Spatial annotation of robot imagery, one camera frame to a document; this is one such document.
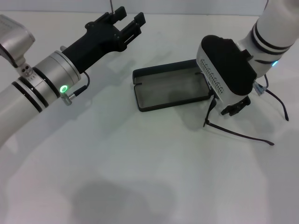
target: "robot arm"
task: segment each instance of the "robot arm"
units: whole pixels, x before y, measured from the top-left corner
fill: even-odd
[[[206,36],[197,63],[234,115],[244,107],[240,104],[252,91],[255,80],[265,75],[298,37],[299,0],[270,0],[252,30],[238,43]]]
[[[0,54],[18,71],[20,77],[0,93],[0,146],[19,128],[41,113],[56,99],[67,105],[84,91],[68,94],[81,74],[112,51],[122,52],[139,34],[145,24],[143,13],[122,31],[114,24],[127,16],[120,7],[114,14],[105,13],[89,22],[86,34],[68,48],[62,47],[31,68],[24,54],[35,41],[33,35],[21,24],[0,15]]]

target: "table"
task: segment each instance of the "table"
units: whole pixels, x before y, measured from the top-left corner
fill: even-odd
[[[100,16],[3,13],[34,34],[26,54],[32,66],[69,46]],[[299,43],[268,74],[290,122],[277,100],[255,93],[241,113],[210,116],[222,127],[276,143],[270,147],[202,128],[208,101],[139,112],[132,84],[135,69],[194,59],[206,35],[244,38],[257,17],[145,17],[142,35],[125,52],[110,53],[88,70],[90,88],[72,106],[57,100],[1,148],[0,223],[298,223]],[[3,58],[0,67],[1,91],[17,73]]]

